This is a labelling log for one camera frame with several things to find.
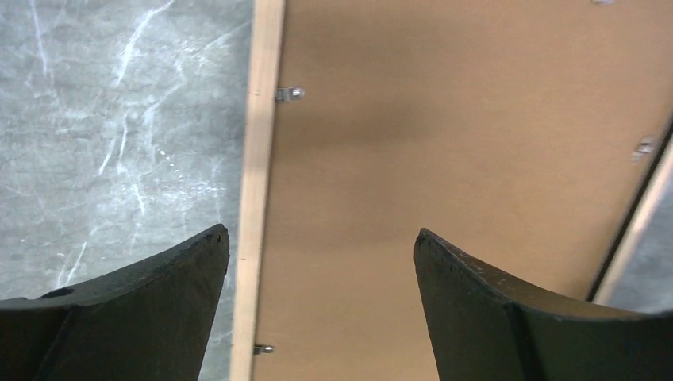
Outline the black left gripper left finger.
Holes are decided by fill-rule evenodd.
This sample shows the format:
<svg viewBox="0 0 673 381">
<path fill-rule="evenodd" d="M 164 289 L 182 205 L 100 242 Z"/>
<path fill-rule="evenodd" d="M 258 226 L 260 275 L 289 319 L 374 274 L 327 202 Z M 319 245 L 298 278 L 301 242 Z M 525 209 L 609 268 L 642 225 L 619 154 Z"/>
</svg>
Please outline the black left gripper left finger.
<svg viewBox="0 0 673 381">
<path fill-rule="evenodd" d="M 1 303 L 4 380 L 196 380 L 229 264 L 214 225 L 39 298 Z"/>
</svg>

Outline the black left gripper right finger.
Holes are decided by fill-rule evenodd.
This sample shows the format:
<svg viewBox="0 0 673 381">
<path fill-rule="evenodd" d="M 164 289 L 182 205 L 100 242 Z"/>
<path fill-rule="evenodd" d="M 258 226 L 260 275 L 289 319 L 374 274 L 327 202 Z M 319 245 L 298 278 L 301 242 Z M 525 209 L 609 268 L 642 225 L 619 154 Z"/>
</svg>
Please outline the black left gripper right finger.
<svg viewBox="0 0 673 381">
<path fill-rule="evenodd" d="M 669 380 L 672 314 L 557 294 L 428 229 L 414 264 L 442 380 Z"/>
</svg>

